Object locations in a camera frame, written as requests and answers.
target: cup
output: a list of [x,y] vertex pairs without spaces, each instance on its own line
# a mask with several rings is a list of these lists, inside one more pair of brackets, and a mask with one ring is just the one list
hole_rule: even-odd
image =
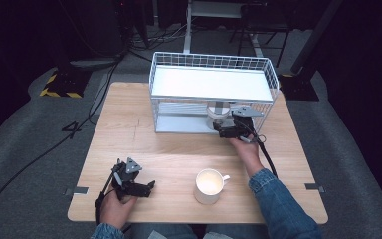
[[200,171],[195,179],[194,196],[202,204],[214,204],[219,200],[220,192],[231,177],[222,176],[215,169]]

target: cable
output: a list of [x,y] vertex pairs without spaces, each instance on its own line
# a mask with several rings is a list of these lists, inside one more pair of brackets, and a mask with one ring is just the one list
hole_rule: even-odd
[[109,192],[108,193],[104,193],[104,192],[106,191],[112,179],[113,179],[113,173],[110,174],[106,184],[104,185],[103,190],[100,192],[100,194],[98,195],[98,199],[95,201],[95,223],[97,224],[97,226],[100,224],[101,205],[103,204],[104,198],[109,194]]
[[126,231],[128,231],[130,228],[131,228],[131,224],[129,224],[128,226],[126,226],[125,229],[122,230],[123,234],[125,234]]
[[[117,67],[117,65],[119,64],[120,61],[118,61],[111,69],[110,69],[110,76],[108,77],[108,80],[110,81],[110,78],[114,72],[114,69]],[[106,94],[107,92],[107,89],[108,89],[108,84],[106,86],[106,89],[105,89],[105,92],[104,92],[104,95]],[[32,164],[34,164],[35,162],[37,162],[38,160],[40,160],[41,158],[43,158],[44,156],[46,156],[49,152],[53,151],[55,148],[57,148],[59,145],[61,145],[63,142],[65,142],[68,138],[72,137],[77,131],[79,131],[81,129],[81,127],[87,122],[90,120],[90,118],[96,113],[98,107],[100,106],[100,104],[102,103],[103,101],[103,98],[100,100],[97,108],[95,108],[95,110],[90,114],[89,112],[89,115],[88,117],[82,122],[80,123],[79,127],[75,128],[70,134],[68,134],[67,136],[65,136],[64,138],[62,138],[60,141],[58,141],[55,145],[53,145],[51,148],[49,148],[48,150],[46,150],[44,153],[40,154],[38,157],[36,157],[35,159],[33,159],[31,162],[27,163],[23,168],[21,168],[17,173],[15,173],[1,188],[0,188],[0,195],[1,193],[6,189],[6,187],[11,184],[11,182],[13,182],[22,172],[24,172],[29,166],[31,166]]]
[[145,57],[143,57],[143,56],[141,56],[141,55],[139,55],[139,54],[137,54],[137,53],[134,53],[134,52],[132,52],[131,50],[129,50],[129,53],[131,53],[132,55],[134,55],[135,57],[137,57],[137,58],[140,58],[140,59],[142,59],[142,60],[145,60],[145,61],[147,61],[147,62],[152,62],[150,59],[148,59],[148,58],[145,58]]
[[262,150],[263,155],[265,156],[266,160],[268,161],[268,164],[272,170],[272,174],[278,178],[278,174],[276,173],[275,166],[273,165],[272,159],[270,158],[268,152],[266,151],[266,147],[263,141],[260,140],[259,135],[253,128],[249,128],[247,125],[244,123],[234,120],[234,123],[239,123],[241,126],[243,126],[250,134],[253,135],[253,137],[257,140],[257,144],[259,145],[260,149]]
[[170,42],[173,42],[173,41],[175,41],[175,40],[177,40],[179,38],[185,37],[185,34],[181,35],[181,36],[175,36],[175,35],[177,33],[179,33],[181,30],[183,30],[186,26],[187,26],[187,24],[184,24],[180,28],[178,28],[176,30],[172,30],[171,32],[173,32],[173,33],[167,33],[167,30],[164,30],[164,33],[162,35],[160,35],[160,36],[157,36],[157,34],[160,32],[160,31],[157,31],[156,34],[154,34],[153,37],[148,38],[151,41],[151,43],[149,44],[148,48],[147,47],[140,47],[140,46],[136,46],[135,45],[135,43],[142,43],[143,42],[142,40],[132,40],[131,48],[134,49],[134,50],[137,50],[137,51],[154,50],[154,49],[156,49],[157,47],[159,47],[160,45],[162,45],[164,43],[170,43]]
[[[92,105],[90,106],[88,121],[89,121],[91,124],[93,124],[93,125],[96,125],[96,123],[92,121],[92,116],[95,114],[95,112],[97,111],[97,109],[98,109],[98,108],[100,107],[100,105],[103,103],[103,99],[104,99],[105,95],[107,94],[107,90],[108,90],[108,88],[109,88],[110,79],[111,79],[111,77],[112,77],[112,75],[113,75],[114,70],[116,69],[116,67],[117,67],[118,65],[119,65],[119,62],[117,62],[115,65],[113,65],[112,68],[110,68],[110,70],[107,72],[106,82],[105,82],[105,83],[103,84],[103,86],[98,90],[98,92],[97,92],[97,96],[95,97],[95,100],[93,101]],[[102,90],[104,87],[105,87],[105,89],[104,89],[104,93],[103,93],[103,95],[101,96],[101,99],[100,99],[100,101],[99,101],[98,104],[97,104],[97,107],[95,107],[95,110],[92,112],[92,108],[93,108],[93,106],[95,105],[95,102],[96,102],[98,96],[100,95],[101,90]]]
[[[92,65],[76,65],[76,61],[71,62],[71,64],[81,71],[97,71],[100,69],[105,69],[112,67],[114,64],[116,64],[117,61],[119,61],[120,58],[123,58],[123,56],[120,56],[119,58],[113,58],[110,62],[100,63],[100,64],[92,64]],[[98,61],[99,59],[89,59],[90,61]]]

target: human hand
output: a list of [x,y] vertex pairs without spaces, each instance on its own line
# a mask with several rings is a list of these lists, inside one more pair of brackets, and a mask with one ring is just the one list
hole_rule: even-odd
[[244,142],[237,138],[229,138],[229,143],[235,148],[238,157],[244,163],[249,177],[264,167],[259,158],[259,146],[256,142]]
[[131,197],[126,203],[122,203],[117,199],[116,192],[113,187],[109,186],[109,193],[104,198],[100,210],[100,223],[106,223],[121,229],[125,225],[126,220],[133,206],[137,201],[137,197]]

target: denim jacket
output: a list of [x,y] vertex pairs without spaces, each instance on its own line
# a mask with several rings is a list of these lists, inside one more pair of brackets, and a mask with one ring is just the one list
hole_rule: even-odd
[[[249,182],[271,238],[321,238],[311,217],[295,201],[289,190],[267,169],[260,170]],[[99,225],[92,239],[123,239],[120,230],[108,224]]]

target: wire mesh rack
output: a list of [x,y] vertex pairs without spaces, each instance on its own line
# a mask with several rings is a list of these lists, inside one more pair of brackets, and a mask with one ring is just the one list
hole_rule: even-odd
[[279,82],[267,58],[156,52],[149,92],[156,132],[217,133],[208,126],[210,102],[259,111],[253,118],[259,132]]

